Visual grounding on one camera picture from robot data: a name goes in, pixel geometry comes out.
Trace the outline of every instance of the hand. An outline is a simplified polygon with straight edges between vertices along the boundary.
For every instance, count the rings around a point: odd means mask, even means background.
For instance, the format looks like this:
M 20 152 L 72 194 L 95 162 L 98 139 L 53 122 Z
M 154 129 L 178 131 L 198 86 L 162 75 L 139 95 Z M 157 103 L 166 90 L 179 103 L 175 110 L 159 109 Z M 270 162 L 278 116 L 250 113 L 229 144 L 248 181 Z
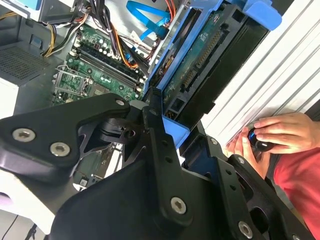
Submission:
M 254 124 L 256 139 L 276 146 L 272 154 L 293 154 L 320 147 L 320 122 L 303 113 L 260 119 Z
M 237 134 L 231 142 L 226 146 L 228 157 L 232 154 L 238 154 L 244 157 L 253 169 L 263 178 L 266 178 L 270 163 L 270 153 L 262 152 L 259 163 L 256 161 L 254 153 L 248 139 L 249 129 L 245 127 L 239 134 Z

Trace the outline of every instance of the silver screw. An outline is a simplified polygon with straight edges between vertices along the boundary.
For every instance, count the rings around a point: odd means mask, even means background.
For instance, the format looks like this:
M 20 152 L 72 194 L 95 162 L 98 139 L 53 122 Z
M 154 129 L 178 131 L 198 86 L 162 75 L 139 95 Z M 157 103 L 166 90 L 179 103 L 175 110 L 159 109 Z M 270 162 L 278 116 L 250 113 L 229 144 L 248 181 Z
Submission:
M 246 237 L 247 239 L 252 239 L 252 237 L 254 236 L 254 234 L 253 234 L 251 228 L 249 227 L 249 225 L 248 225 L 246 222 L 240 221 L 240 222 L 238 223 L 238 227 L 239 227 L 239 229 L 240 229 L 240 232 L 241 232 L 243 235 L 245 235 L 245 237 Z
M 212 142 L 214 145 L 218 145 L 217 140 L 215 140 L 214 138 L 211 138 L 210 140 L 211 140 L 211 142 Z
M 238 160 L 239 160 L 239 162 L 240 162 L 241 164 L 245 164 L 245 160 L 244 160 L 243 158 L 238 157 Z
M 300 238 L 297 235 L 292 235 L 293 240 L 300 240 Z
M 177 214 L 185 214 L 187 211 L 185 202 L 177 196 L 171 198 L 171 207 Z
M 55 142 L 51 144 L 50 152 L 56 157 L 65 157 L 70 153 L 70 147 L 64 142 Z
M 15 140 L 23 143 L 31 142 L 36 138 L 35 132 L 28 128 L 18 128 L 13 131 L 12 136 Z
M 121 101 L 121 100 L 116 100 L 115 102 L 116 102 L 117 104 L 121 105 L 121 106 L 124 106 L 124 105 L 125 105 L 125 103 L 124 103 L 123 101 Z

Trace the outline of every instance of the green circuit board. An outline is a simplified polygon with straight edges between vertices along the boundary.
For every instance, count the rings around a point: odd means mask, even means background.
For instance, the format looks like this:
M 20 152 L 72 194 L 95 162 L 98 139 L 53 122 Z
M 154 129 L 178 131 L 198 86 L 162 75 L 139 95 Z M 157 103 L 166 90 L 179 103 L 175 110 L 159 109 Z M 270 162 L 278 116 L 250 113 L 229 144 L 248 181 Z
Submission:
M 106 93 L 127 101 L 142 99 L 143 75 L 113 56 L 110 39 L 99 30 L 81 26 L 72 50 L 56 75 L 54 105 Z
M 81 44 L 95 49 L 100 53 L 104 52 L 109 54 L 110 51 L 112 51 L 110 39 L 103 36 L 99 30 L 87 25 L 81 26 L 80 35 L 77 40 L 80 41 Z
M 164 104 L 167 104 L 169 102 L 171 96 L 174 96 L 173 93 L 177 89 L 180 89 L 181 86 L 187 88 L 192 80 L 196 77 L 198 73 L 196 68 L 201 68 L 201 66 L 211 53 L 212 49 L 216 45 L 217 41 L 220 39 L 220 36 L 222 35 L 222 32 L 220 31 L 213 31 L 213 28 L 215 27 L 218 20 L 222 17 L 222 15 L 222 11 L 216 11 L 208 18 L 202 31 L 199 33 L 193 45 L 185 55 L 180 66 L 171 78 L 169 84 L 164 89 Z
M 66 62 L 67 67 L 72 71 L 66 67 L 64 70 L 70 73 L 76 71 L 80 73 L 81 77 L 60 73 L 62 74 L 62 77 L 57 85 L 58 91 L 54 100 L 55 105 L 106 93 L 117 94 L 129 102 L 142 98 L 142 94 L 139 94 L 139 92 L 136 92 L 133 88 L 122 84 L 118 80 L 105 74 L 103 71 L 76 59 L 75 57 L 69 55 Z

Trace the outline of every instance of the person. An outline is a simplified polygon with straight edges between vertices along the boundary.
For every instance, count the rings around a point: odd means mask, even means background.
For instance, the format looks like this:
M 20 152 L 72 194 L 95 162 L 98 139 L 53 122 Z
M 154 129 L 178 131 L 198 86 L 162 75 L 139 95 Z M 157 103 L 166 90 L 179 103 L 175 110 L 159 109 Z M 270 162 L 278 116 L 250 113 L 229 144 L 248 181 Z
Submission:
M 257 162 L 245 127 L 226 146 L 228 157 L 239 154 L 263 179 L 273 179 L 320 240 L 320 121 L 290 113 L 262 118 L 254 127 L 256 138 L 276 144 L 274 148 Z

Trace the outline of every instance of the red shirt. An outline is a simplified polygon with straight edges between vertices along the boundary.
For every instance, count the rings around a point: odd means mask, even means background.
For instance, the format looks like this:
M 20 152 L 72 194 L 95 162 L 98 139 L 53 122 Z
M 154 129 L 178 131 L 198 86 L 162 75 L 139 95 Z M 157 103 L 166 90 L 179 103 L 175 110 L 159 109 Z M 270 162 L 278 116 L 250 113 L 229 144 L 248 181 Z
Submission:
M 320 240 L 320 148 L 282 155 L 273 179 Z

